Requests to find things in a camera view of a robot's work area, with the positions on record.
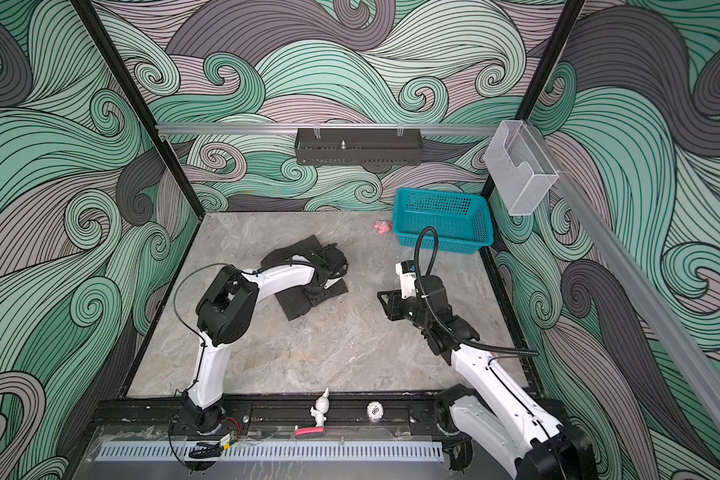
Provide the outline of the dark grey pinstriped shirt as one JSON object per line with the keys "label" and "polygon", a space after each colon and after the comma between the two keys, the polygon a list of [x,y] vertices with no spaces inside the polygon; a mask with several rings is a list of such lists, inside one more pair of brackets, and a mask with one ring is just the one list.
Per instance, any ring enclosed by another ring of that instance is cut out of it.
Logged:
{"label": "dark grey pinstriped shirt", "polygon": [[[270,267],[285,265],[290,260],[295,260],[297,256],[303,257],[304,261],[318,266],[318,270],[313,276],[316,283],[323,284],[328,279],[339,279],[339,284],[336,286],[338,296],[348,292],[348,287],[343,280],[343,277],[348,272],[348,261],[344,253],[338,249],[336,243],[323,246],[315,235],[311,235],[291,246],[270,252],[262,259],[261,270],[264,271]],[[275,294],[289,321],[305,315],[313,308],[308,304],[302,292],[303,286],[305,285],[294,286]]]}

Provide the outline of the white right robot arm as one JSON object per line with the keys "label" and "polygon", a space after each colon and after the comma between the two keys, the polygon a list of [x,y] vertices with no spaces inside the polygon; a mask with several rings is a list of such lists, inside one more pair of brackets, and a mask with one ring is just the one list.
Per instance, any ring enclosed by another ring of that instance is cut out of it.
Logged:
{"label": "white right robot arm", "polygon": [[439,277],[403,273],[400,285],[377,294],[387,318],[411,322],[467,382],[441,397],[443,431],[468,435],[513,479],[597,478],[594,447],[583,430],[545,410],[500,365],[514,350],[481,346],[478,332],[453,313]]}

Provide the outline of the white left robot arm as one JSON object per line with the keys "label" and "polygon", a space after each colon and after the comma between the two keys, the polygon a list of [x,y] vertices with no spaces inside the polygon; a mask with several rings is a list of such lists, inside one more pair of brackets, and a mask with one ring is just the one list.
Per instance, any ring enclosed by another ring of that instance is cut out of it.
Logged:
{"label": "white left robot arm", "polygon": [[223,264],[198,301],[196,372],[181,394],[180,424],[200,435],[212,434],[224,417],[224,372],[231,345],[248,331],[257,305],[275,297],[288,320],[348,292],[345,254],[335,244],[311,236],[266,255],[257,269]]}

